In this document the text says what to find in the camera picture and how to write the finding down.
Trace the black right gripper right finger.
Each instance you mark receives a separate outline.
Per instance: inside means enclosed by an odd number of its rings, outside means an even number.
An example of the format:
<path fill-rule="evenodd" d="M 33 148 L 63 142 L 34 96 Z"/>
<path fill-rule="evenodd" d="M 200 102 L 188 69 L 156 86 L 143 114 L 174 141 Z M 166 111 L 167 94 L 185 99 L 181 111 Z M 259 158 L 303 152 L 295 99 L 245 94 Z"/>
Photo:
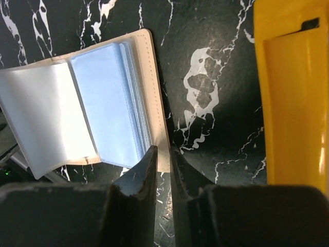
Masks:
<path fill-rule="evenodd" d="M 221 186 L 171 148 L 177 246 L 328 246 L 328 199 L 310 186 Z"/>

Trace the small yellow card bin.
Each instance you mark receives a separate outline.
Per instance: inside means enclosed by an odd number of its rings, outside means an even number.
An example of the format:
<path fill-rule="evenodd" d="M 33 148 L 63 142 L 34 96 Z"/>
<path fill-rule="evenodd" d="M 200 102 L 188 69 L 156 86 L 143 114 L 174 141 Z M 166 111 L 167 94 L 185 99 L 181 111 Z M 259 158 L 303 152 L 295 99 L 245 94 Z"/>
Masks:
<path fill-rule="evenodd" d="M 328 194 L 328 1 L 256 1 L 267 181 Z"/>

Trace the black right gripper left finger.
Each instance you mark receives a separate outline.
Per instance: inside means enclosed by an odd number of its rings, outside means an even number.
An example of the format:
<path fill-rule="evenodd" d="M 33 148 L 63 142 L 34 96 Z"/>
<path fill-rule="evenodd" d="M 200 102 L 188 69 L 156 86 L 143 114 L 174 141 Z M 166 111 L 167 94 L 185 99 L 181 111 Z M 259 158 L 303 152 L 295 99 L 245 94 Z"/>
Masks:
<path fill-rule="evenodd" d="M 152 246 L 158 149 L 110 184 L 1 187 L 1 246 Z"/>

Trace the beige leather card holder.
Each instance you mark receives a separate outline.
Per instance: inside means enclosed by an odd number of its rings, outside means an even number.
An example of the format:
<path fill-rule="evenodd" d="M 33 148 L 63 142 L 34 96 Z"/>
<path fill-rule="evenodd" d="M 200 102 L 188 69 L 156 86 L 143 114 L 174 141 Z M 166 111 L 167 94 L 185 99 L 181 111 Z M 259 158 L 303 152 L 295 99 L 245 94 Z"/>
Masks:
<path fill-rule="evenodd" d="M 147 29 L 1 70 L 1 109 L 36 179 L 64 165 L 132 168 L 150 146 L 170 170 L 169 138 Z"/>

